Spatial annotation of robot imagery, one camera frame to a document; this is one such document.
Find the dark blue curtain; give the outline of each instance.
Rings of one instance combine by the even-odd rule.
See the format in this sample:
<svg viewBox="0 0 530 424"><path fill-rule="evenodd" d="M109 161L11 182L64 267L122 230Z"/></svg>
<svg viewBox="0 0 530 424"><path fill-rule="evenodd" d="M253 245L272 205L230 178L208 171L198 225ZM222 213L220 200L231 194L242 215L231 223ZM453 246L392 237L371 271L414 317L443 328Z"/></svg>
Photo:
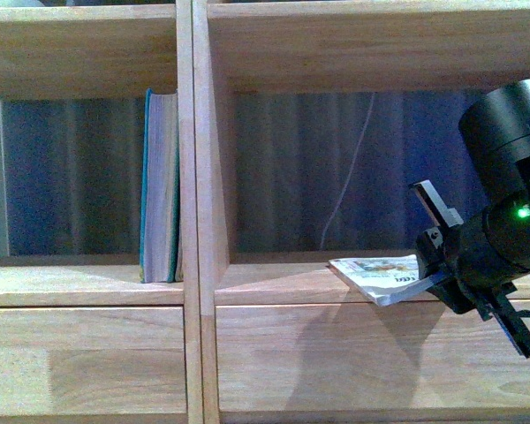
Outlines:
<svg viewBox="0 0 530 424"><path fill-rule="evenodd" d="M486 203L458 133L476 92L378 93L328 249L410 248L431 226L412 182L430 179L463 218ZM238 249L318 250L371 94L241 95Z"/></svg>

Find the wooden shelf board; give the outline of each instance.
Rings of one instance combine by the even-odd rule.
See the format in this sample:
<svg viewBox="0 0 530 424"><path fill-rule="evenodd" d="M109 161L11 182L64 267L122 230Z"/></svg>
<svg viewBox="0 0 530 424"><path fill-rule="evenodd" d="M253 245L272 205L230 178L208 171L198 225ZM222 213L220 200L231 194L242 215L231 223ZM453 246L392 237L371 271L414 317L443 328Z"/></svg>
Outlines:
<svg viewBox="0 0 530 424"><path fill-rule="evenodd" d="M142 284L139 265L0 267L0 307L182 305L183 287Z"/></svg>
<svg viewBox="0 0 530 424"><path fill-rule="evenodd" d="M215 302L228 305L291 305L368 302L355 286L345 283L329 268L328 260L344 257L399 256L408 251L301 252L241 254L223 275ZM530 276L515 281L513 299L530 299ZM413 301L435 301L423 294Z"/></svg>
<svg viewBox="0 0 530 424"><path fill-rule="evenodd" d="M0 9L0 99L177 87L174 4Z"/></svg>
<svg viewBox="0 0 530 424"><path fill-rule="evenodd" d="M209 4L238 92L494 87L530 78L530 1Z"/></svg>

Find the wood grain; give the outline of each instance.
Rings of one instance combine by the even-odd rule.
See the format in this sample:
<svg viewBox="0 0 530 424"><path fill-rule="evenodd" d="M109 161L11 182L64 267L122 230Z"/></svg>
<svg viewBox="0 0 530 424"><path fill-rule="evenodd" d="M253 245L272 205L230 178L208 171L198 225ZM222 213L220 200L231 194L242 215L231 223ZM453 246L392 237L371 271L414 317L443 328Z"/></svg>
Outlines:
<svg viewBox="0 0 530 424"><path fill-rule="evenodd" d="M0 267L0 307L181 305L183 287L142 284L139 265Z"/></svg>
<svg viewBox="0 0 530 424"><path fill-rule="evenodd" d="M496 87L530 78L530 1L209 4L239 92Z"/></svg>
<svg viewBox="0 0 530 424"><path fill-rule="evenodd" d="M33 417L0 417L0 424L186 424L186 416L178 414L150 415L69 415Z"/></svg>
<svg viewBox="0 0 530 424"><path fill-rule="evenodd" d="M368 302L351 282L328 268L328 260L345 257L401 256L408 251L297 252L243 254L216 287L217 305L281 305ZM512 299L530 299L530 276L515 280ZM414 301L437 300L424 292Z"/></svg>
<svg viewBox="0 0 530 424"><path fill-rule="evenodd" d="M0 309L0 416L186 416L180 307Z"/></svg>
<svg viewBox="0 0 530 424"><path fill-rule="evenodd" d="M180 138L180 218L185 285L185 360L188 422L204 422L201 304L198 272L196 154L194 149L193 6L177 0L178 131Z"/></svg>
<svg viewBox="0 0 530 424"><path fill-rule="evenodd" d="M0 9L0 98L175 91L175 5Z"/></svg>
<svg viewBox="0 0 530 424"><path fill-rule="evenodd" d="M216 318L232 422L530 418L530 360L477 314L427 302L218 307Z"/></svg>
<svg viewBox="0 0 530 424"><path fill-rule="evenodd" d="M197 219L201 282L204 422L217 424L218 382L214 291L235 248L234 154L231 91L223 64L212 50L207 3L193 2L193 64L196 139Z"/></svg>

